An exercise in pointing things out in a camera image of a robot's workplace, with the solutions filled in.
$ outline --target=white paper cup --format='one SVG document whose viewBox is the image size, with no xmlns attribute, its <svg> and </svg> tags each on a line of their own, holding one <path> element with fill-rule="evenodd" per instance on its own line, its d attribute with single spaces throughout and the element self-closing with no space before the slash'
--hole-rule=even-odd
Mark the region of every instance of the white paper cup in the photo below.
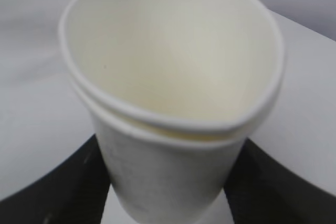
<svg viewBox="0 0 336 224">
<path fill-rule="evenodd" d="M 284 46 L 258 0 L 73 0 L 59 38 L 113 187 L 144 224 L 192 223 L 269 114 Z"/>
</svg>

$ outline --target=cup rim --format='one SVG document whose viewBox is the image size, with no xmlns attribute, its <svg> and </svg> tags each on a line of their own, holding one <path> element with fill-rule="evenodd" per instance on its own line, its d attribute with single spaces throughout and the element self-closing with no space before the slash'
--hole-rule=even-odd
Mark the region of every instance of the cup rim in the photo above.
<svg viewBox="0 0 336 224">
<path fill-rule="evenodd" d="M 75 63 L 68 47 L 66 27 L 71 10 L 79 1 L 80 0 L 70 1 L 59 22 L 58 37 L 64 61 L 70 74 L 82 89 L 86 90 L 91 97 L 104 104 L 104 106 L 126 117 L 130 117 L 134 120 L 138 120 L 151 126 L 160 127 L 162 129 L 186 133 L 221 134 L 227 131 L 236 130 L 255 118 L 262 111 L 264 105 L 267 104 L 267 101 L 272 99 L 272 95 L 276 92 L 281 83 L 285 65 L 284 39 L 274 17 L 271 15 L 267 7 L 259 0 L 248 0 L 259 9 L 260 14 L 270 24 L 276 42 L 276 67 L 270 81 L 257 102 L 246 113 L 231 122 L 189 120 L 147 111 L 146 109 L 133 105 L 127 101 L 123 101 L 96 87 L 87 77 L 85 77 L 84 74 L 82 74 L 81 70 Z"/>
<path fill-rule="evenodd" d="M 152 143 L 157 145 L 165 145 L 170 147 L 178 147 L 189 150 L 193 148 L 195 150 L 213 150 L 220 147 L 231 146 L 237 142 L 245 141 L 245 137 L 231 138 L 222 140 L 221 136 L 218 139 L 212 140 L 188 140 L 183 138 L 175 138 L 171 136 L 160 135 L 155 132 L 151 132 L 133 124 L 130 124 L 123 119 L 119 118 L 113 113 L 108 113 L 100 104 L 91 99 L 85 91 L 83 91 L 75 81 L 71 81 L 71 84 L 79 96 L 79 98 L 88 106 L 91 111 L 95 112 L 95 115 L 99 120 L 107 125 L 112 124 L 113 127 L 120 133 L 131 136 L 137 140 L 141 140 L 146 143 Z"/>
</svg>

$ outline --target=paper cup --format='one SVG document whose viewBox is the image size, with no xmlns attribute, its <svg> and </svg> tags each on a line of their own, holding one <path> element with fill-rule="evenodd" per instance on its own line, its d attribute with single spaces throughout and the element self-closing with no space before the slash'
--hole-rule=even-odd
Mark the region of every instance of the paper cup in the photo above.
<svg viewBox="0 0 336 224">
<path fill-rule="evenodd" d="M 73 0 L 59 38 L 120 203 L 192 223 L 269 114 L 284 46 L 258 0 Z"/>
</svg>

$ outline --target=black object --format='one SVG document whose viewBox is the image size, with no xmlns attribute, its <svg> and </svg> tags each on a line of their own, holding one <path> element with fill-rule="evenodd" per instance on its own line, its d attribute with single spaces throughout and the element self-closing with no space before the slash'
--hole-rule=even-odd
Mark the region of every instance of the black object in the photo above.
<svg viewBox="0 0 336 224">
<path fill-rule="evenodd" d="M 0 201 L 0 223 L 99 224 L 109 187 L 92 137 L 51 173 Z"/>
<path fill-rule="evenodd" d="M 99 224 L 109 177 L 95 137 L 44 178 L 0 201 L 1 224 Z M 336 198 L 252 141 L 224 186 L 235 224 L 335 224 Z"/>
<path fill-rule="evenodd" d="M 247 140 L 224 186 L 235 224 L 335 224 L 336 198 Z"/>
</svg>

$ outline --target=white table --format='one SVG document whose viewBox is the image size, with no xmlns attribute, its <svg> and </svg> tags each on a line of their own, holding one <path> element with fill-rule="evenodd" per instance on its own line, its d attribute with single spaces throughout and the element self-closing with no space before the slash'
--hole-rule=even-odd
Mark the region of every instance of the white table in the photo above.
<svg viewBox="0 0 336 224">
<path fill-rule="evenodd" d="M 44 176 L 93 133 L 58 50 L 57 21 L 68 1 L 0 0 L 0 199 Z M 288 67 L 275 110 L 251 138 L 336 195 L 336 42 L 274 16 Z M 116 203 L 113 195 L 108 202 Z"/>
</svg>

